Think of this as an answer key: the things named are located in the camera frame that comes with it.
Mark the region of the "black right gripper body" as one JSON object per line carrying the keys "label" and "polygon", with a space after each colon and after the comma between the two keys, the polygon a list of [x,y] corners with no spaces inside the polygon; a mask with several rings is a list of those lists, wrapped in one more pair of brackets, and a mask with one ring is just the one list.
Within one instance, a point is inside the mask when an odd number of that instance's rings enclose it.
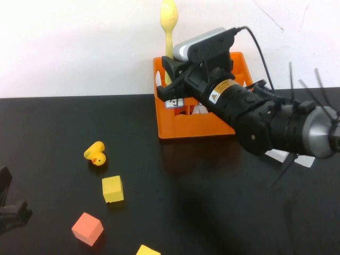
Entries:
{"label": "black right gripper body", "polygon": [[205,66],[192,64],[185,74],[185,86],[190,96],[228,125],[255,123],[255,95],[224,69],[208,72]]}

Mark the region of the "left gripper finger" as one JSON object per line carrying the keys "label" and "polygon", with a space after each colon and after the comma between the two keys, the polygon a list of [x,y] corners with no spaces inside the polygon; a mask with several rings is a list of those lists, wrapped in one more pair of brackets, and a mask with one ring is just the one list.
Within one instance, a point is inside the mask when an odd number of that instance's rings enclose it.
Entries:
{"label": "left gripper finger", "polygon": [[11,184],[12,175],[6,166],[1,167],[0,170],[0,195],[1,195],[1,206],[5,205],[7,192]]}
{"label": "left gripper finger", "polygon": [[32,215],[27,205],[26,201],[19,200],[15,205],[1,207],[1,234],[27,224]]}

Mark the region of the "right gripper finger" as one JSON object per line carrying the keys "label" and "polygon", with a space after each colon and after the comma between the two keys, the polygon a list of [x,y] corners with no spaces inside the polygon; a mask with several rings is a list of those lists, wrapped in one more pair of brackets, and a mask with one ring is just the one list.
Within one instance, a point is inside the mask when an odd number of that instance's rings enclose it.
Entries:
{"label": "right gripper finger", "polygon": [[174,60],[168,56],[161,57],[162,66],[169,77],[179,77],[191,65],[190,62]]}
{"label": "right gripper finger", "polygon": [[186,89],[186,78],[178,77],[171,84],[157,87],[157,96],[159,99],[180,99],[189,97]]}

